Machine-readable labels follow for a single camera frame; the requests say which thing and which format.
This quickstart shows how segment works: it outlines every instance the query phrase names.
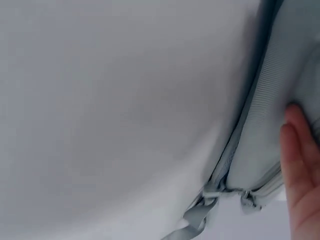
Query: white surface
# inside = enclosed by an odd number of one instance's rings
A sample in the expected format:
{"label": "white surface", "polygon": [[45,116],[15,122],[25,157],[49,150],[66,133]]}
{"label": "white surface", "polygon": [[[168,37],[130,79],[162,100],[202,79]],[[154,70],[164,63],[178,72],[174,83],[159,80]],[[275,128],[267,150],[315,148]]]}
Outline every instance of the white surface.
{"label": "white surface", "polygon": [[271,202],[261,212],[244,215],[239,196],[220,201],[217,219],[194,240],[290,240],[287,203]]}
{"label": "white surface", "polygon": [[159,240],[230,134],[260,0],[0,2],[0,239]]}

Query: ribbed fabric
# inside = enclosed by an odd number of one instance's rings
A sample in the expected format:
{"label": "ribbed fabric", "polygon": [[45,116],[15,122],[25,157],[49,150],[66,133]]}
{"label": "ribbed fabric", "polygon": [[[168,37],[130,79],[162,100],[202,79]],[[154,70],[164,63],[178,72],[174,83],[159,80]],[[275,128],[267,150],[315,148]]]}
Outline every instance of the ribbed fabric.
{"label": "ribbed fabric", "polygon": [[232,159],[228,188],[255,189],[279,165],[279,130],[289,103],[299,103],[310,123],[319,119],[319,36],[320,1],[284,1]]}

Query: strap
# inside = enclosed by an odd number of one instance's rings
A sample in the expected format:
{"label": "strap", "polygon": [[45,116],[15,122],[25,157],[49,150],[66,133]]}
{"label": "strap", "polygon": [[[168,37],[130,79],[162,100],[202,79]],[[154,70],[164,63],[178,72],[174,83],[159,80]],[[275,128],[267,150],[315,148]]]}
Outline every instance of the strap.
{"label": "strap", "polygon": [[196,205],[187,210],[183,218],[189,225],[175,230],[161,240],[191,240],[201,234],[206,226],[206,216],[211,210],[218,209],[218,198],[214,198],[209,205]]}

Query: hand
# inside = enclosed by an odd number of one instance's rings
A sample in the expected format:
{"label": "hand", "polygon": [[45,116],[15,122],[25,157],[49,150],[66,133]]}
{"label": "hand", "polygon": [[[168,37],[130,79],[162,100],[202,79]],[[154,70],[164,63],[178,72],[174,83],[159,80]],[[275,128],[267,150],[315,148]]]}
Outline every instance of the hand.
{"label": "hand", "polygon": [[320,239],[320,150],[297,105],[285,111],[280,130],[281,170],[284,179],[291,238]]}

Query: finger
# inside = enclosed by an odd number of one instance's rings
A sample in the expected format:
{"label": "finger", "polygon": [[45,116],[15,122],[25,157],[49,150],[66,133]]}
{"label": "finger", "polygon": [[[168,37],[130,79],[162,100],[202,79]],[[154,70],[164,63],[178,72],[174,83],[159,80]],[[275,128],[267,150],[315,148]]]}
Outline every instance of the finger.
{"label": "finger", "polygon": [[285,119],[295,128],[307,168],[314,169],[315,165],[320,164],[320,151],[304,113],[299,106],[291,105],[285,111]]}
{"label": "finger", "polygon": [[301,154],[301,144],[294,127],[285,124],[280,130],[281,171],[289,209],[314,188]]}

